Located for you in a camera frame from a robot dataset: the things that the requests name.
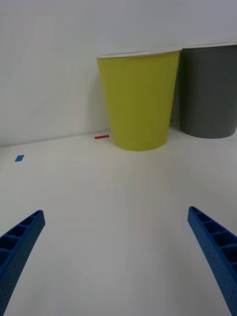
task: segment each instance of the gray cup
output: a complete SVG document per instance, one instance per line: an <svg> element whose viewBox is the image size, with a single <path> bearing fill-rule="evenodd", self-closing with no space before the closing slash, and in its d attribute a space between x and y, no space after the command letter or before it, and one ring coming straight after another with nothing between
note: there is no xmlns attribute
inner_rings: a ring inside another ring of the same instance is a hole
<svg viewBox="0 0 237 316"><path fill-rule="evenodd" d="M180 60L180 121L186 134L223 138L237 127L237 45L188 48Z"/></svg>

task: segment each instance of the blue gripper arm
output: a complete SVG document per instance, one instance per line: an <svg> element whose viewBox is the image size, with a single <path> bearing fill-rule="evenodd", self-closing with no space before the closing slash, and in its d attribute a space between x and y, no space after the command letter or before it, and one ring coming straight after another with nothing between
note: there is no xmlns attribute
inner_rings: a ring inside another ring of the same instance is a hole
<svg viewBox="0 0 237 316"><path fill-rule="evenodd" d="M237 316L237 237L193 206L189 208L188 222L231 315Z"/></svg>
<svg viewBox="0 0 237 316"><path fill-rule="evenodd" d="M44 226L43 211L39 210L0 238L0 316L5 312L16 283Z"/></svg>

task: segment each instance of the perforated blue plastic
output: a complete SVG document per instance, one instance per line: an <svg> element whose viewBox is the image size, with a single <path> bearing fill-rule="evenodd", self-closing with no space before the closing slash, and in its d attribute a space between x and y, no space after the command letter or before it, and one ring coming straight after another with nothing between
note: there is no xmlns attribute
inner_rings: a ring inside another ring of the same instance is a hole
<svg viewBox="0 0 237 316"><path fill-rule="evenodd" d="M0 238L0 316L5 312L16 283L44 226L43 211L39 210Z"/></svg>
<svg viewBox="0 0 237 316"><path fill-rule="evenodd" d="M189 208L188 222L232 316L237 316L237 237L195 207Z"/></svg>

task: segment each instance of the red marker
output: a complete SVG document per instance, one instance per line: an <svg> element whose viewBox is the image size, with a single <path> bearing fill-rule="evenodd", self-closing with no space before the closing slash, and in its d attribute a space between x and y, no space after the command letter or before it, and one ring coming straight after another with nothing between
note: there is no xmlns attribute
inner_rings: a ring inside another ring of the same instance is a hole
<svg viewBox="0 0 237 316"><path fill-rule="evenodd" d="M109 135L95 136L95 139L108 138Z"/></svg>

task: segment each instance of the yellow paper cup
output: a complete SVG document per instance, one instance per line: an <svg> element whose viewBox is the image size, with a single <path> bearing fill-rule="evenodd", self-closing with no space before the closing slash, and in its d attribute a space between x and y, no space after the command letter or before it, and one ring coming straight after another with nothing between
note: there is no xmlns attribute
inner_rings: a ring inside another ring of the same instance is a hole
<svg viewBox="0 0 237 316"><path fill-rule="evenodd" d="M113 142L130 151L166 143L181 49L97 57Z"/></svg>

